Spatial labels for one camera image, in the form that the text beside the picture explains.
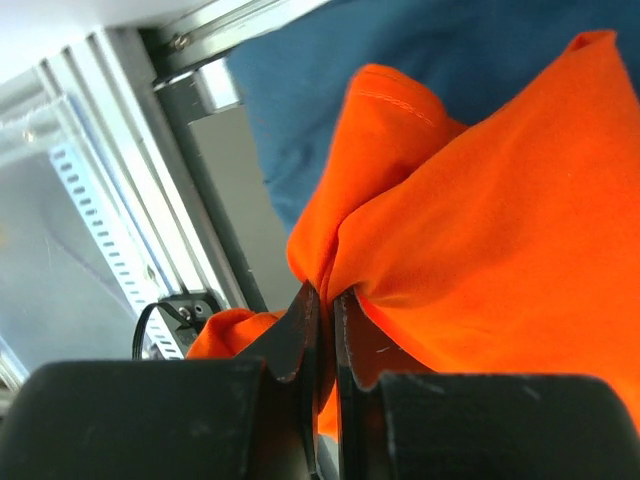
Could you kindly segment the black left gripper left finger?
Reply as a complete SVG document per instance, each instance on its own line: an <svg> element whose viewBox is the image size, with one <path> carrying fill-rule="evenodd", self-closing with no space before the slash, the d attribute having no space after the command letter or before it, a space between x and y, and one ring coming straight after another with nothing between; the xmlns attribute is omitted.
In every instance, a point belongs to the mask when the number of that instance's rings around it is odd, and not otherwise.
<svg viewBox="0 0 640 480"><path fill-rule="evenodd" d="M314 479L319 299L231 359L61 362L1 424L5 479Z"/></svg>

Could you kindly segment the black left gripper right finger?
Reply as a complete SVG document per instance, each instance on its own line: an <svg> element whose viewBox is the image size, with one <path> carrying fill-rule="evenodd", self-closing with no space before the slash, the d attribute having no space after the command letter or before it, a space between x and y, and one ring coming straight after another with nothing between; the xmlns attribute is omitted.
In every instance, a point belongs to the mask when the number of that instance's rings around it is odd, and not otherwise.
<svg viewBox="0 0 640 480"><path fill-rule="evenodd" d="M635 479L639 436L583 375L444 374L334 304L344 479Z"/></svg>

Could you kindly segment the orange t shirt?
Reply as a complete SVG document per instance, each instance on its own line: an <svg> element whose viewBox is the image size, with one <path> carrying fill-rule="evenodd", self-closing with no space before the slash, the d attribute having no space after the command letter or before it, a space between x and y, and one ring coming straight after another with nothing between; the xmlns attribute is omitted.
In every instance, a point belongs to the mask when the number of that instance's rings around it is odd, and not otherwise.
<svg viewBox="0 0 640 480"><path fill-rule="evenodd" d="M434 371L587 374L637 417L639 100L615 33L473 126L361 68L287 258L323 313L353 290Z"/></svg>

